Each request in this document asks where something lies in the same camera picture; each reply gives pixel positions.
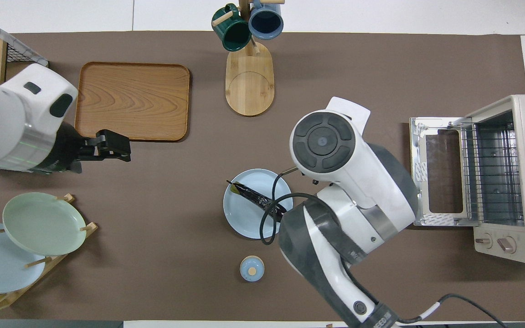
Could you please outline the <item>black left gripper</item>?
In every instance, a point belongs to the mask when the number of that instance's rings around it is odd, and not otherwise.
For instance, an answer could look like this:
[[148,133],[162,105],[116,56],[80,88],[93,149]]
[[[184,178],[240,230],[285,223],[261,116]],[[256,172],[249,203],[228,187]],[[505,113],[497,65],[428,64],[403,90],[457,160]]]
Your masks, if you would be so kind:
[[101,129],[96,137],[99,140],[98,149],[87,144],[90,138],[81,136],[72,125],[62,122],[50,153],[38,164],[38,172],[52,174],[73,171],[79,174],[82,169],[75,163],[81,161],[119,159],[131,162],[129,137],[110,129]]

